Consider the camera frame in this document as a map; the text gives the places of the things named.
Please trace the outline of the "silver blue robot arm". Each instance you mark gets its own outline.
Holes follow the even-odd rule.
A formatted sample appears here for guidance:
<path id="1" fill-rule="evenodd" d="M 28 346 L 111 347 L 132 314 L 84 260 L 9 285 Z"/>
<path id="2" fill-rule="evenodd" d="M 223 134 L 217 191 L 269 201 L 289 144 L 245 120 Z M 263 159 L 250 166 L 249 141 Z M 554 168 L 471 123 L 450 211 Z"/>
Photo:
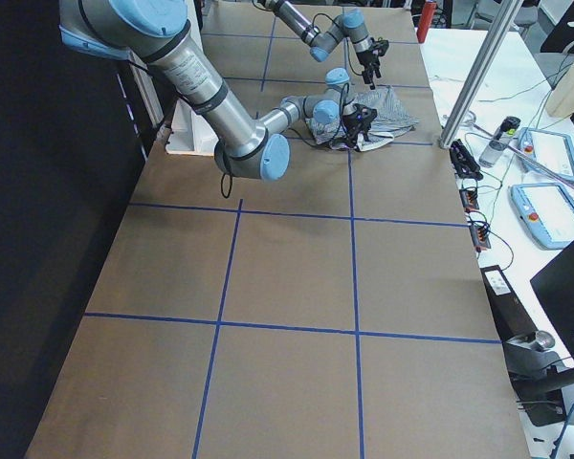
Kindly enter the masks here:
<path id="1" fill-rule="evenodd" d="M 134 53 L 159 69 L 216 133 L 214 159 L 229 177 L 281 178 L 290 161 L 290 145 L 282 133 L 298 120 L 336 121 L 345 144 L 354 148 L 368 137 L 377 116 L 375 109 L 353 100 L 348 72 L 336 68 L 327 73 L 322 94 L 287 97 L 253 119 L 194 42 L 183 1 L 62 1 L 59 13 L 67 47 L 117 60 Z"/>
<path id="2" fill-rule="evenodd" d="M 252 4 L 261 11 L 272 12 L 280 19 L 310 48 L 310 55 L 317 62 L 325 61 L 348 40 L 362 69 L 356 72 L 348 55 L 345 62 L 353 75 L 361 77 L 370 89 L 376 88 L 375 79 L 382 77 L 380 58 L 386 54 L 389 42 L 369 34 L 364 15 L 358 8 L 335 17 L 320 12 L 309 20 L 290 1 L 252 1 Z"/>

